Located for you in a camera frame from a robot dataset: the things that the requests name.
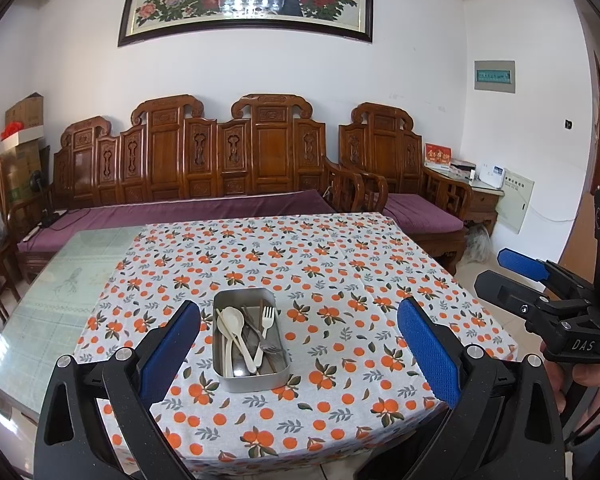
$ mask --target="wooden sofa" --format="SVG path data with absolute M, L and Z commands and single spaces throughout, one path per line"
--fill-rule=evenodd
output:
M 40 272 L 77 230 L 362 209 L 362 178 L 327 160 L 325 125 L 312 120 L 305 99 L 250 94 L 231 113 L 226 123 L 205 119 L 202 102 L 180 95 L 145 101 L 117 136 L 102 117 L 69 126 L 46 195 L 53 208 L 81 211 L 20 241 L 23 275 Z M 279 195 L 288 192 L 297 193 Z M 37 223 L 42 201 L 38 195 L 11 208 L 18 240 Z
M 359 171 L 366 210 L 394 218 L 427 253 L 452 274 L 465 248 L 466 228 L 455 214 L 467 190 L 422 165 L 422 138 L 400 108 L 362 103 L 351 124 L 339 128 L 340 163 Z

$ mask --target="cable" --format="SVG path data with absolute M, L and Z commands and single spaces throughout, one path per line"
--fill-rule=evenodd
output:
M 81 209 L 76 209 L 76 210 L 74 210 L 74 211 L 67 211 L 67 212 L 66 212 L 66 214 L 67 214 L 67 215 L 69 215 L 69 214 L 72 214 L 72 213 L 77 213 L 78 211 L 81 211 Z M 71 222 L 71 223 L 69 223 L 69 224 L 67 224 L 67 225 L 65 225 L 65 226 L 62 226 L 62 227 L 61 227 L 61 228 L 59 228 L 59 229 L 54 229 L 54 228 L 53 228 L 53 227 L 51 227 L 51 226 L 49 226 L 47 229 L 51 229 L 52 231 L 56 231 L 56 232 L 59 232 L 59 231 L 64 231 L 64 230 L 65 230 L 65 229 L 67 229 L 69 226 L 72 226 L 73 224 L 75 224 L 75 223 L 76 223 L 78 220 L 82 220 L 82 219 L 83 219 L 85 216 L 87 216 L 87 215 L 88 215 L 90 212 L 91 212 L 91 208 L 90 208 L 90 207 L 88 207 L 88 208 L 87 208 L 87 211 L 84 213 L 84 215 L 82 215 L 80 218 L 76 218 L 76 219 L 75 219 L 73 222 Z
M 73 213 L 77 213 L 78 211 L 81 211 L 81 209 L 75 209 L 75 210 L 73 210 L 73 211 L 67 211 L 67 212 L 65 213 L 65 215 L 71 215 L 71 214 L 73 214 Z M 87 215 L 90 213 L 90 211 L 91 211 L 91 208 L 90 208 L 90 207 L 88 207 L 88 208 L 87 208 L 87 211 L 85 211 L 85 214 L 84 214 L 84 215 L 82 215 L 82 216 L 80 216 L 80 217 L 76 218 L 75 220 L 73 220 L 73 221 L 72 221 L 72 222 L 70 222 L 69 224 L 67 224 L 67 225 L 65 225 L 65 226 L 63 226 L 63 227 L 61 227 L 61 228 L 59 228 L 59 229 L 55 229 L 55 228 L 54 228 L 54 227 L 52 227 L 52 226 L 49 226 L 49 227 L 46 227 L 46 228 L 45 228 L 45 227 L 42 227 L 42 225 L 38 224 L 38 228 L 39 228 L 39 229 L 38 229 L 38 232 L 36 232 L 36 233 L 35 233 L 35 234 L 34 234 L 34 235 L 31 237 L 31 238 L 29 238 L 29 240 L 27 240 L 27 241 L 25 242 L 25 243 L 26 243 L 26 245 L 27 245 L 27 251 L 30 251 L 30 250 L 31 250 L 31 247 L 32 247 L 32 245 L 31 245 L 31 244 L 32 244 L 32 243 L 33 243 L 33 241 L 34 241 L 34 240 L 35 240 L 35 239 L 38 237 L 38 235 L 39 235 L 39 234 L 42 232 L 42 230 L 43 230 L 43 229 L 50 229 L 51 231 L 56 231 L 56 232 L 63 231 L 63 230 L 65 230 L 67 227 L 70 227 L 70 226 L 72 226 L 73 224 L 75 224 L 75 223 L 76 223 L 78 220 L 82 220 L 82 219 L 83 219 L 85 216 L 87 216 Z
M 522 195 L 522 193 L 520 193 L 519 189 L 516 189 L 513 186 L 509 186 L 509 187 L 511 189 L 515 190 L 516 193 L 518 193 L 522 197 L 522 199 L 526 202 L 526 198 Z M 549 218 L 548 216 L 544 216 L 541 212 L 539 212 L 537 209 L 535 209 L 531 205 L 531 199 L 529 199 L 529 203 L 527 204 L 527 209 L 529 209 L 529 211 L 531 211 L 532 213 L 534 213 L 536 216 L 539 216 L 543 220 L 546 220 L 547 222 L 551 222 L 552 224 L 568 224 L 570 222 L 575 222 L 575 218 L 571 218 L 569 220 L 554 220 L 553 218 Z
M 573 433 L 571 433 L 567 439 L 564 441 L 564 445 L 566 446 L 568 443 L 570 443 L 572 440 L 578 438 L 580 436 L 580 434 L 587 429 L 587 427 L 594 421 L 596 420 L 596 417 L 600 414 L 600 406 L 598 407 L 598 409 L 595 411 L 595 413 L 593 415 L 591 415 L 587 421 L 580 426 L 576 431 L 573 431 Z

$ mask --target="electrical box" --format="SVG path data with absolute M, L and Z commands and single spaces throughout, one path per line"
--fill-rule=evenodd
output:
M 504 196 L 496 206 L 498 220 L 518 234 L 531 202 L 534 182 L 512 171 L 504 170 L 502 190 Z

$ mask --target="metal fork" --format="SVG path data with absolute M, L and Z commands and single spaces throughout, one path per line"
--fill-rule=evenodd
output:
M 267 330 L 273 326 L 273 320 L 276 317 L 276 311 L 272 306 L 265 306 L 262 309 L 262 338 L 266 338 Z M 263 352 L 262 344 L 258 346 L 256 350 L 256 355 L 253 358 L 253 362 L 257 367 L 262 365 L 262 352 Z
M 249 314 L 249 311 L 247 310 L 246 306 L 243 305 L 243 306 L 239 307 L 238 309 L 242 312 L 242 314 L 244 316 L 244 321 L 247 323 L 248 327 L 251 328 L 251 330 L 253 330 L 256 333 L 256 335 L 258 336 L 258 339 L 260 340 L 259 348 L 262 348 L 262 351 L 265 354 L 279 354 L 280 352 L 282 352 L 282 349 L 280 349 L 273 343 L 268 342 L 265 339 L 265 337 L 262 335 L 262 332 L 260 330 L 258 330 L 258 327 L 253 323 L 253 319 L 251 319 L 251 315 Z

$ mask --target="human hand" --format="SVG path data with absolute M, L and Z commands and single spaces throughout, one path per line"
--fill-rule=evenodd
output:
M 541 344 L 540 349 L 544 349 L 544 343 Z M 561 413 L 564 410 L 566 403 L 564 394 L 560 390 L 562 384 L 564 383 L 564 370 L 562 370 L 562 367 L 558 363 L 551 361 L 545 361 L 544 368 L 546 369 L 546 374 L 549 377 L 551 388 L 554 391 L 555 402 L 558 406 L 558 411 Z M 600 365 L 577 364 L 573 367 L 572 375 L 573 380 L 578 384 L 582 384 L 583 386 L 595 386 L 599 388 L 596 397 L 593 399 L 593 402 L 589 405 L 587 411 L 580 419 L 576 428 L 578 429 L 600 407 Z M 590 433 L 598 426 L 600 426 L 600 414 L 584 429 L 584 431 L 582 431 L 582 434 Z

